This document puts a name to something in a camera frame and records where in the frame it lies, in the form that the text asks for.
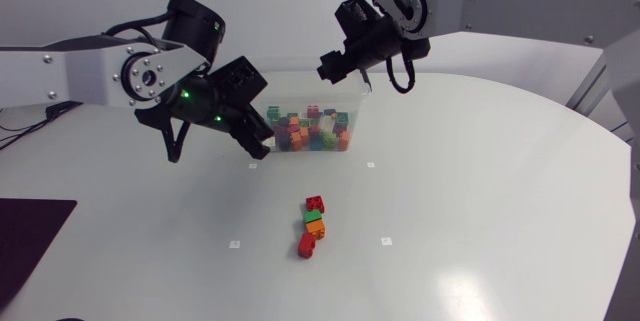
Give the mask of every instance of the white wall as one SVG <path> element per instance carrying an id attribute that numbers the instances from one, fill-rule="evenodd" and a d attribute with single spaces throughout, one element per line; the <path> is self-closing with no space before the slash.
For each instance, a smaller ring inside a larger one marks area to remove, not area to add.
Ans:
<path id="1" fill-rule="evenodd" d="M 96 34 L 116 23 L 160 14 L 167 1 L 0 0 L 0 44 L 40 45 Z M 342 46 L 333 13 L 344 0 L 199 1 L 228 25 L 218 65 L 245 54 L 263 68 L 315 68 L 320 55 Z M 581 47 L 460 34 L 433 39 L 431 55 L 417 69 L 493 79 L 565 103 L 597 56 Z"/>

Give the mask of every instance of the small cube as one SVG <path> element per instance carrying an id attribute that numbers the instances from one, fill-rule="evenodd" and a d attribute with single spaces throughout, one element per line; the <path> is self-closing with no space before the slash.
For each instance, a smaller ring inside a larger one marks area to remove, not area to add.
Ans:
<path id="1" fill-rule="evenodd" d="M 347 126 L 349 124 L 349 114 L 346 112 L 338 112 L 336 116 L 336 125 Z"/>
<path id="2" fill-rule="evenodd" d="M 303 233 L 298 244 L 298 256 L 310 258 L 313 256 L 314 248 L 316 248 L 316 238 L 308 232 Z"/>
<path id="3" fill-rule="evenodd" d="M 294 132 L 291 134 L 291 143 L 293 145 L 293 151 L 302 150 L 302 137 L 298 132 Z"/>
<path id="4" fill-rule="evenodd" d="M 349 148 L 349 141 L 351 141 L 351 134 L 349 131 L 344 131 L 340 134 L 340 140 L 338 141 L 338 150 L 346 151 Z"/>
<path id="5" fill-rule="evenodd" d="M 322 222 L 322 219 L 309 222 L 308 224 L 306 224 L 306 226 L 307 226 L 307 232 L 312 234 L 313 237 L 316 238 L 316 240 L 320 240 L 324 238 L 325 228 L 324 228 L 324 222 Z"/>
<path id="6" fill-rule="evenodd" d="M 306 127 L 300 128 L 300 137 L 302 138 L 302 146 L 309 146 L 309 129 Z"/>
<path id="7" fill-rule="evenodd" d="M 322 196 L 312 196 L 307 197 L 307 211 L 311 210 L 320 210 L 320 213 L 324 213 L 324 202 L 322 201 Z"/>
<path id="8" fill-rule="evenodd" d="M 304 223 L 320 220 L 321 218 L 322 218 L 322 213 L 320 213 L 320 210 L 318 209 L 313 209 L 311 211 L 307 211 L 304 213 Z"/>

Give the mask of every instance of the black cable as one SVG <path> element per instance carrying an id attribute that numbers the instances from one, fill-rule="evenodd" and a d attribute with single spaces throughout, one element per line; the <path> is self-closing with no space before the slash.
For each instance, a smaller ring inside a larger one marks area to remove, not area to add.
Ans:
<path id="1" fill-rule="evenodd" d="M 146 26 L 151 26 L 151 25 L 157 25 L 159 23 L 163 23 L 165 21 L 168 21 L 171 17 L 173 17 L 174 12 L 173 11 L 167 11 L 167 13 L 162 14 L 160 16 L 156 16 L 156 17 L 150 17 L 147 19 L 142 19 L 142 20 L 135 20 L 135 21 L 129 21 L 129 22 L 125 22 L 119 25 L 115 25 L 112 28 L 108 29 L 104 35 L 107 36 L 115 36 L 117 34 L 119 34 L 122 31 L 125 30 L 131 30 L 131 29 L 136 29 L 138 27 L 146 27 Z"/>
<path id="2" fill-rule="evenodd" d="M 393 61 L 391 61 L 391 57 L 387 58 L 387 74 L 389 75 L 389 81 L 393 85 L 393 88 L 401 94 L 406 94 L 413 89 L 413 86 L 416 83 L 416 71 L 413 68 L 413 61 L 404 61 L 404 67 L 407 70 L 407 75 L 409 76 L 409 83 L 407 87 L 404 88 L 398 85 L 395 76 L 393 75 Z"/>
<path id="3" fill-rule="evenodd" d="M 627 121 L 621 123 L 620 125 L 614 127 L 613 129 L 609 130 L 609 132 L 616 132 L 620 127 L 624 126 L 627 124 Z"/>
<path id="4" fill-rule="evenodd" d="M 151 34 L 149 33 L 149 31 L 145 30 L 142 27 L 136 27 L 134 28 L 134 30 L 140 32 L 144 36 L 144 38 L 147 39 L 147 42 L 149 42 L 155 48 L 158 48 L 158 43 L 156 42 L 156 40 L 153 39 L 153 37 L 151 37 Z"/>

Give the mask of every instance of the transparent container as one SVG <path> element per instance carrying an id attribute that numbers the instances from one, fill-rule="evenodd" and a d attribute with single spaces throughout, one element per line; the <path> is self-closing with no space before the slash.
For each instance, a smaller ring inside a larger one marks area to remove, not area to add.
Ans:
<path id="1" fill-rule="evenodd" d="M 332 85 L 316 72 L 264 72 L 269 86 L 252 102 L 275 136 L 272 151 L 345 151 L 353 139 L 358 111 L 371 92 L 352 72 Z"/>

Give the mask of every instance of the white tabletop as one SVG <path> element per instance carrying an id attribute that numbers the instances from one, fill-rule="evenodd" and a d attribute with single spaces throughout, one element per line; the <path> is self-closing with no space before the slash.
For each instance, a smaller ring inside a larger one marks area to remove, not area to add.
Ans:
<path id="1" fill-rule="evenodd" d="M 629 147 L 494 82 L 372 83 L 344 153 L 250 169 L 193 127 L 171 164 L 131 110 L 87 105 L 1 152 L 2 197 L 78 206 L 0 318 L 602 319 L 633 227 Z M 316 194 L 327 236 L 304 260 Z"/>

